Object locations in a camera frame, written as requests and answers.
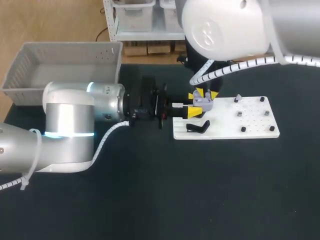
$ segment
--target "white robotic arm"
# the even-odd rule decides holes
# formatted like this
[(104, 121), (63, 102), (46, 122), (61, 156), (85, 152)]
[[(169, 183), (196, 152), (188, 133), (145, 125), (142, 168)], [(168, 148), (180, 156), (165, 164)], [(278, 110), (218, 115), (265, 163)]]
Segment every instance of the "white robotic arm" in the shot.
[(318, 0), (175, 0), (185, 36), (201, 55), (228, 61), (274, 53), (320, 57)]

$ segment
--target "black bolt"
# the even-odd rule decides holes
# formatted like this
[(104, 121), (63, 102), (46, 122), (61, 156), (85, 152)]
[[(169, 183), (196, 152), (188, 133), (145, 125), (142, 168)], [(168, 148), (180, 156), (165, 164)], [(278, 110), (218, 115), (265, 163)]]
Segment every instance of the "black bolt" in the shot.
[(104, 119), (105, 120), (110, 120), (112, 117), (111, 117), (111, 115), (109, 115), (109, 114), (107, 114), (107, 115), (104, 115)]

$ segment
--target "white shelf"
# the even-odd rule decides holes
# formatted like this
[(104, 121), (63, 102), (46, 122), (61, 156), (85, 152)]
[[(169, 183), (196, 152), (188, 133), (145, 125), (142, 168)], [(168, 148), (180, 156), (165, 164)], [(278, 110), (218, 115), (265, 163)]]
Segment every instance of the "white shelf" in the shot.
[(165, 41), (165, 40), (185, 40), (183, 32), (167, 32), (165, 25), (164, 10), (156, 3), (153, 8), (153, 30), (150, 32), (127, 32), (122, 31), (118, 19), (113, 21), (113, 10), (111, 0), (104, 0), (104, 8), (109, 35), (111, 41)]
[(183, 32), (167, 32), (164, 11), (160, 6), (153, 8), (153, 31), (151, 32), (125, 32), (117, 27), (115, 39), (117, 41), (164, 41), (185, 40)]

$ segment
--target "black clamp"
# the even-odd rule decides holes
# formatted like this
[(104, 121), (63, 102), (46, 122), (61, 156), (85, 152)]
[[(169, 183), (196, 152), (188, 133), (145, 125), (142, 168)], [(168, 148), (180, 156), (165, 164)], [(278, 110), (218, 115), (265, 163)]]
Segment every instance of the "black clamp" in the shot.
[(204, 134), (207, 129), (210, 127), (210, 121), (207, 120), (203, 124), (203, 126), (196, 126), (194, 124), (187, 123), (186, 124), (186, 130), (188, 133), (198, 133), (198, 134)]

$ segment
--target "gray plastic basket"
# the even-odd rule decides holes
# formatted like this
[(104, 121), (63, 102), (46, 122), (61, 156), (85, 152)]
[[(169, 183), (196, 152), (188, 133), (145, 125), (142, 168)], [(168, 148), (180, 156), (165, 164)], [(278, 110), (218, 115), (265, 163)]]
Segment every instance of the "gray plastic basket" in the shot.
[(117, 83), (121, 42), (26, 42), (0, 91), (17, 106), (40, 106), (50, 82)]

